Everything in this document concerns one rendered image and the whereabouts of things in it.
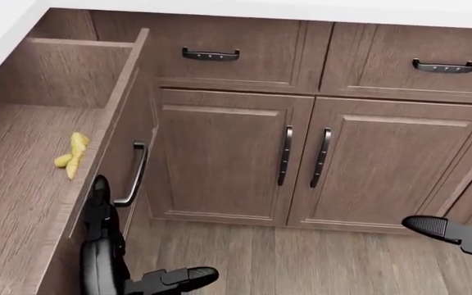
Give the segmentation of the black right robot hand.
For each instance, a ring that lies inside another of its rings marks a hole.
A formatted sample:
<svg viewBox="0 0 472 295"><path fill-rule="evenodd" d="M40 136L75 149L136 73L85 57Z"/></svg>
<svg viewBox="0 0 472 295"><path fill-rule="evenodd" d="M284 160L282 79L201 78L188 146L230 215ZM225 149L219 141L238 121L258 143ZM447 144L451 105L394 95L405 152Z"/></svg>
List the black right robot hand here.
<svg viewBox="0 0 472 295"><path fill-rule="evenodd" d="M463 252L472 255L472 225L459 225L437 216L408 216L402 225L429 238L459 245Z"/></svg>

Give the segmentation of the wooden cabinet door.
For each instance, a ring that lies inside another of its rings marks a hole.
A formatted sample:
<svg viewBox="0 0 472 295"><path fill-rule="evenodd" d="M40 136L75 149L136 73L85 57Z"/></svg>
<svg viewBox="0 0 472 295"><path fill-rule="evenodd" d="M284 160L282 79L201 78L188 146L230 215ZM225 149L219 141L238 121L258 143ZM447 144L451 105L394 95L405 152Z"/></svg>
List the wooden cabinet door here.
<svg viewBox="0 0 472 295"><path fill-rule="evenodd" d="M148 166L153 218L287 223L314 98L164 89ZM277 185L285 130L287 174Z"/></svg>
<svg viewBox="0 0 472 295"><path fill-rule="evenodd" d="M310 182L324 129L322 176ZM403 218L442 216L472 176L472 106L317 98L288 225L403 233Z"/></svg>

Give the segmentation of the yellow ginger root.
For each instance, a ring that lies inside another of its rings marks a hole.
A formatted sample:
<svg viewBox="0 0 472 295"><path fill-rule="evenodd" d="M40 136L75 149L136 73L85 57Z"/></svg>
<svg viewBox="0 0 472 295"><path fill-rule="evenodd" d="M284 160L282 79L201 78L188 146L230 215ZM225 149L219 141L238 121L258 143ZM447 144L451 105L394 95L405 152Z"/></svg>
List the yellow ginger root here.
<svg viewBox="0 0 472 295"><path fill-rule="evenodd" d="M71 154L64 154L54 159L54 166L66 170L67 178L75 178L79 164L84 156L90 140L80 132L74 132L70 137Z"/></svg>

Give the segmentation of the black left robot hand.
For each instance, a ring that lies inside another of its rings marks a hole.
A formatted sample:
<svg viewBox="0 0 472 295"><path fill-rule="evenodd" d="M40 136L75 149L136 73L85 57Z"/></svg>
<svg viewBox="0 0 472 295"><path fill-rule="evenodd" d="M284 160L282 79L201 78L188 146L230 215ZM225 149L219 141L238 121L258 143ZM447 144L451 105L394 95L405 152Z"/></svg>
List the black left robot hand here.
<svg viewBox="0 0 472 295"><path fill-rule="evenodd" d="M87 238L79 252L82 295L181 295L206 287L220 276L216 268L203 266L156 270L132 280L124 259L120 218L105 176L93 181L84 204L84 226Z"/></svg>

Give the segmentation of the closed wooden drawer front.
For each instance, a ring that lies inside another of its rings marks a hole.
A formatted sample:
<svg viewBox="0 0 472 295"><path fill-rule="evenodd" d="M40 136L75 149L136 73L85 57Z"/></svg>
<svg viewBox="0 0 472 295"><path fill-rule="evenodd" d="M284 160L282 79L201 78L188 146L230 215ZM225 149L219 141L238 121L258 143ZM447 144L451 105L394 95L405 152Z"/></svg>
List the closed wooden drawer front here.
<svg viewBox="0 0 472 295"><path fill-rule="evenodd" d="M314 93L333 24L327 21L165 16L153 29L166 87ZM240 51L237 61L194 61L189 51Z"/></svg>
<svg viewBox="0 0 472 295"><path fill-rule="evenodd" d="M422 63L472 61L472 29L337 23L320 92L352 98L472 103L472 72L428 73Z"/></svg>

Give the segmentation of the wooden drawer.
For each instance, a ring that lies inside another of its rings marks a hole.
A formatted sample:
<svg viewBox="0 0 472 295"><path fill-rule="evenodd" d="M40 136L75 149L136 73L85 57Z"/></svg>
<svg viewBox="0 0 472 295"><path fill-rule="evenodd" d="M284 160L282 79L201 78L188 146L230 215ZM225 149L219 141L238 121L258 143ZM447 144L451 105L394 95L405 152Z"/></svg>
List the wooden drawer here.
<svg viewBox="0 0 472 295"><path fill-rule="evenodd" d="M327 21L165 16L153 29L166 87L314 93L333 24ZM237 61L194 61L189 51L240 51Z"/></svg>
<svg viewBox="0 0 472 295"><path fill-rule="evenodd" d="M24 39L0 65L0 295L79 293L82 207L93 179L125 198L159 122L151 33L132 43ZM75 178L54 166L89 138Z"/></svg>
<svg viewBox="0 0 472 295"><path fill-rule="evenodd" d="M337 23L320 92L352 98L472 103L472 72L428 73L422 63L472 61L472 29Z"/></svg>

